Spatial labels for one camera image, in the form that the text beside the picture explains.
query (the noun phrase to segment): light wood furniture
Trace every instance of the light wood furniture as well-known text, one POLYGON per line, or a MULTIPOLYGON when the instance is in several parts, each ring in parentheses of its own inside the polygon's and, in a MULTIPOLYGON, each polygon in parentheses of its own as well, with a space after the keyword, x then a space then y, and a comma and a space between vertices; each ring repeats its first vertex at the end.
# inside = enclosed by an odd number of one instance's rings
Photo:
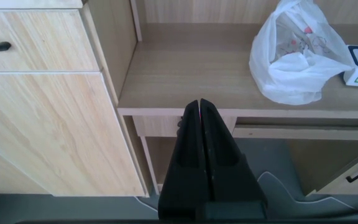
POLYGON ((302 190, 358 194, 358 141, 288 141, 302 190))
MULTIPOLYGON (((358 44, 358 1, 316 2, 358 44)), ((358 144, 358 88, 340 76, 304 106, 259 92, 249 52, 277 3, 0 0, 0 42, 12 44, 0 52, 1 159, 54 195, 158 192, 180 116, 200 98, 235 137, 358 144)))
MULTIPOLYGON (((131 3, 138 43, 118 112, 134 119, 157 193, 179 117, 200 98, 230 120, 236 138, 355 140, 358 145, 358 88, 345 86, 340 76, 327 82, 320 101, 303 106, 274 103, 257 88, 250 49, 278 0, 131 3)), ((358 44, 358 2, 316 3, 347 44, 358 44)))
POLYGON ((148 196, 140 138, 117 113, 130 2, 0 0, 0 42, 0 193, 148 196))
POLYGON ((0 155, 0 193, 47 194, 48 192, 0 155))

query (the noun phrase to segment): white cable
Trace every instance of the white cable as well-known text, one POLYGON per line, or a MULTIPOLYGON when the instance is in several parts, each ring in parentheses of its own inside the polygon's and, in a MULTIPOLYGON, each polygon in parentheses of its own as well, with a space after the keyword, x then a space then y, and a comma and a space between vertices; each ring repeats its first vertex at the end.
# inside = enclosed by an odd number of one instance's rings
POLYGON ((134 197, 139 203, 141 203, 142 205, 146 206, 147 208, 155 211, 155 212, 158 212, 158 210, 156 208, 154 208, 153 206, 150 206, 150 205, 147 205, 146 203, 142 202, 139 198, 137 197, 134 197))
POLYGON ((350 206, 350 205, 344 203, 343 201, 338 200, 338 199, 336 199, 336 198, 334 198, 334 197, 332 197, 332 196, 329 196, 329 197, 326 197, 326 198, 322 198, 322 199, 320 199, 320 200, 315 200, 315 201, 312 201, 312 202, 301 202, 301 201, 297 201, 297 200, 295 200, 295 198, 292 197, 291 193, 290 193, 290 192, 288 191, 288 189, 285 187, 285 185, 283 184, 283 182, 281 182, 281 180, 279 180, 276 176, 274 176, 274 175, 273 175, 271 172, 269 172, 269 171, 263 172, 263 173, 258 177, 257 182, 259 182, 259 180, 260 180, 265 174, 269 174, 269 175, 271 175, 275 180, 277 180, 278 183, 280 183, 281 186, 283 186, 283 188, 285 189, 285 191, 287 192, 287 194, 290 196, 290 198, 291 198, 295 203, 299 203, 299 204, 313 204, 313 203, 323 202, 323 201, 328 200, 328 199, 332 199, 332 200, 335 200, 335 201, 337 201, 337 202, 339 202, 339 203, 345 205, 345 206, 348 207, 348 208, 351 208, 351 209, 353 209, 353 210, 358 210, 358 209, 356 209, 356 208, 354 208, 354 207, 352 207, 352 206, 350 206))

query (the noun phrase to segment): desk surface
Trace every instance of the desk surface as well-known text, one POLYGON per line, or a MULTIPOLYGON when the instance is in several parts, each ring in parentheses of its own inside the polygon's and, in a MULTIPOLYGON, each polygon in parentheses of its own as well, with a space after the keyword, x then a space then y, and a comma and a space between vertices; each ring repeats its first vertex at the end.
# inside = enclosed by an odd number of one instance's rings
MULTIPOLYGON (((347 44, 358 44, 358 25, 334 26, 347 44)), ((181 115, 205 98, 224 116, 358 119, 358 87, 338 75, 320 101, 302 106, 264 97, 249 70, 260 25, 149 24, 137 44, 118 110, 123 115, 181 115)))

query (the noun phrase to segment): wooden cabinet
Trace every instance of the wooden cabinet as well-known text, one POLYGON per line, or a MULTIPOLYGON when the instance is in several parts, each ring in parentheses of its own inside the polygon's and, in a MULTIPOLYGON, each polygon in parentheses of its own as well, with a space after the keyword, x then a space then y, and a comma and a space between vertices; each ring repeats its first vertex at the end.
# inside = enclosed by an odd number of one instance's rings
POLYGON ((0 71, 99 71, 78 10, 0 11, 0 71))
POLYGON ((53 195, 143 192, 100 73, 0 75, 0 155, 53 195))
POLYGON ((358 194, 358 141, 288 141, 303 193, 358 194))
POLYGON ((48 194, 38 183, 0 155, 0 193, 48 194))
POLYGON ((148 196, 140 139, 116 111, 130 2, 0 0, 0 42, 0 193, 148 196))

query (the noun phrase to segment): white plastic bag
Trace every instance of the white plastic bag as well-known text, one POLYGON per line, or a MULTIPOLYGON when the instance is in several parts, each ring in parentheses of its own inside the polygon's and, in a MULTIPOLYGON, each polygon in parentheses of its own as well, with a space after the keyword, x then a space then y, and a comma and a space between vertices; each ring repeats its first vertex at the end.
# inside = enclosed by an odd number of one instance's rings
POLYGON ((353 62, 313 0, 281 0, 252 43, 249 66, 264 96, 303 105, 320 100, 327 80, 353 62))

